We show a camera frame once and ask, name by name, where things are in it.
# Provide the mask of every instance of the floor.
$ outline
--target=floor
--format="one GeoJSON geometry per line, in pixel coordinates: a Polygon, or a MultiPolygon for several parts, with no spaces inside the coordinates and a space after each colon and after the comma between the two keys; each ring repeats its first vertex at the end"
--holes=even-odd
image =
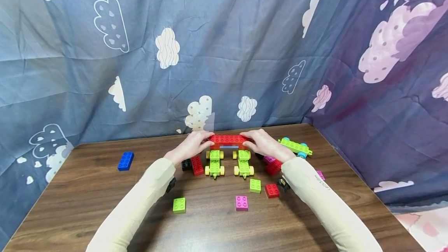
{"type": "Polygon", "coordinates": [[[448,207],[395,217],[427,252],[448,252],[448,207]]]}

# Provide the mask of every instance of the hand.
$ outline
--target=hand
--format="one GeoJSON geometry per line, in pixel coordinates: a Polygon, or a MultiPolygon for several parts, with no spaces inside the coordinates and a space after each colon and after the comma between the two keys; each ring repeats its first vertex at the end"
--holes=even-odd
{"type": "Polygon", "coordinates": [[[183,160],[194,157],[204,149],[214,145],[215,143],[212,141],[205,141],[212,135],[214,135],[213,132],[193,131],[179,144],[179,146],[165,154],[164,158],[172,161],[176,166],[183,160]]]}
{"type": "Polygon", "coordinates": [[[245,131],[240,133],[240,135],[254,141],[245,141],[243,145],[249,147],[252,151],[258,154],[274,157],[281,163],[285,163],[295,157],[295,154],[291,150],[278,143],[263,129],[245,131]]]}

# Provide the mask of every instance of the red lego brick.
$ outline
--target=red lego brick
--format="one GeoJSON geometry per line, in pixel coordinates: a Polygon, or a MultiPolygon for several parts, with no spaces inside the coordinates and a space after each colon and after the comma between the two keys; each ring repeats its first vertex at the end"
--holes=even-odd
{"type": "Polygon", "coordinates": [[[281,163],[278,160],[272,161],[270,164],[266,166],[266,172],[270,176],[276,175],[281,169],[281,163]]]}
{"type": "Polygon", "coordinates": [[[204,169],[202,167],[201,158],[196,155],[191,158],[191,166],[193,168],[193,175],[198,176],[204,174],[204,169]]]}
{"type": "Polygon", "coordinates": [[[247,138],[241,135],[221,135],[215,134],[210,136],[209,140],[215,143],[214,146],[243,146],[243,142],[247,138]]]}
{"type": "Polygon", "coordinates": [[[266,195],[268,195],[268,198],[278,197],[280,195],[279,189],[277,189],[277,185],[275,184],[268,184],[264,187],[266,190],[266,195]]]}

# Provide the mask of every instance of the blue fabric backdrop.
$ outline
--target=blue fabric backdrop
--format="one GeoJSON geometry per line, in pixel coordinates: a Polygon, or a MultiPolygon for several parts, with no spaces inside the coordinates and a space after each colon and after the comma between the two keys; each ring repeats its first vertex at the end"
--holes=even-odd
{"type": "Polygon", "coordinates": [[[0,248],[74,146],[309,122],[448,201],[448,0],[0,0],[0,248]]]}

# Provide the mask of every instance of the person's right hand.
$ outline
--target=person's right hand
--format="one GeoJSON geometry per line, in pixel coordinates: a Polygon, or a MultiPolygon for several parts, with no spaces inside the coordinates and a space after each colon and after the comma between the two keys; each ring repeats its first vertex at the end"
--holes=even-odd
{"type": "Polygon", "coordinates": [[[295,154],[291,150],[278,143],[263,129],[245,131],[240,135],[253,140],[254,142],[245,141],[243,145],[260,155],[274,157],[281,163],[295,158],[295,154]]]}

